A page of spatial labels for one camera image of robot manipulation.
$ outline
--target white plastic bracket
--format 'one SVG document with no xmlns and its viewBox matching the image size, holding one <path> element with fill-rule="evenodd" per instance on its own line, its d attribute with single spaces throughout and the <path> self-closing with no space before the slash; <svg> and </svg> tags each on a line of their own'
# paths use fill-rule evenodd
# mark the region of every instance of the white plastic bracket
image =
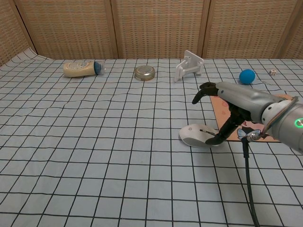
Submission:
<svg viewBox="0 0 303 227">
<path fill-rule="evenodd" d="M 177 65 L 174 81 L 182 79 L 184 75 L 189 73 L 202 74 L 202 66 L 204 60 L 190 51 L 184 52 L 184 60 Z"/>
</svg>

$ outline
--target small white cube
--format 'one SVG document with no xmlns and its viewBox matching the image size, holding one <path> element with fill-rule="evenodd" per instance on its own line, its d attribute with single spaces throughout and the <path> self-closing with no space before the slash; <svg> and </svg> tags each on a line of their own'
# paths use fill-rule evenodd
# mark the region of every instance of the small white cube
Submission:
<svg viewBox="0 0 303 227">
<path fill-rule="evenodd" d="M 276 70 L 270 70 L 269 74 L 270 74 L 270 76 L 274 76 L 276 74 Z"/>
</svg>

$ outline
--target beige woven wall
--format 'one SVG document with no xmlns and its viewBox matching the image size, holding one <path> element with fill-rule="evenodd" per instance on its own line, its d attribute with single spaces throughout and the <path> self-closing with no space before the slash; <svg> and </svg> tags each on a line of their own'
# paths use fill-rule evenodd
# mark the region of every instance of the beige woven wall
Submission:
<svg viewBox="0 0 303 227">
<path fill-rule="evenodd" d="M 274 58 L 296 0 L 212 0 L 205 58 Z"/>
<path fill-rule="evenodd" d="M 293 39 L 290 41 L 284 58 L 303 59 L 303 20 L 301 20 Z"/>
<path fill-rule="evenodd" d="M 184 50 L 201 52 L 204 2 L 112 0 L 120 58 L 183 58 Z"/>
<path fill-rule="evenodd" d="M 0 66 L 28 47 L 9 0 L 0 0 Z"/>
<path fill-rule="evenodd" d="M 118 57 L 109 0 L 16 3 L 40 55 L 54 59 Z"/>
</svg>

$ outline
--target computer mouse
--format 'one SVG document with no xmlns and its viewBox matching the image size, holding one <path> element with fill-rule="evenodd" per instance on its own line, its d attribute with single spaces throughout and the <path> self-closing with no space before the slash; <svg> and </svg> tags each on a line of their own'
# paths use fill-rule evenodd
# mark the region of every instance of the computer mouse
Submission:
<svg viewBox="0 0 303 227">
<path fill-rule="evenodd" d="M 205 142 L 217 133 L 217 130 L 204 124 L 191 124 L 183 127 L 179 132 L 179 136 L 187 145 L 201 148 L 209 147 L 210 145 L 205 144 Z"/>
</svg>

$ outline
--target white plastic part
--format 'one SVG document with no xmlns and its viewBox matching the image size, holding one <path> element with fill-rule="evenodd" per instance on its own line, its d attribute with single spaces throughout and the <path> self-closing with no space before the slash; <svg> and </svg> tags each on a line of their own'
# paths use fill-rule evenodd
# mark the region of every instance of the white plastic part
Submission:
<svg viewBox="0 0 303 227">
<path fill-rule="evenodd" d="M 270 76 L 274 76 L 276 74 L 276 70 L 270 70 L 269 74 L 270 74 Z"/>
<path fill-rule="evenodd" d="M 205 142 L 217 133 L 217 130 L 204 124 L 191 124 L 183 127 L 179 131 L 179 136 L 185 144 L 191 147 L 202 148 L 210 147 Z"/>
<path fill-rule="evenodd" d="M 184 75 L 189 73 L 202 74 L 202 66 L 204 60 L 190 51 L 184 52 L 184 60 L 177 65 L 174 81 L 182 79 Z"/>
</svg>

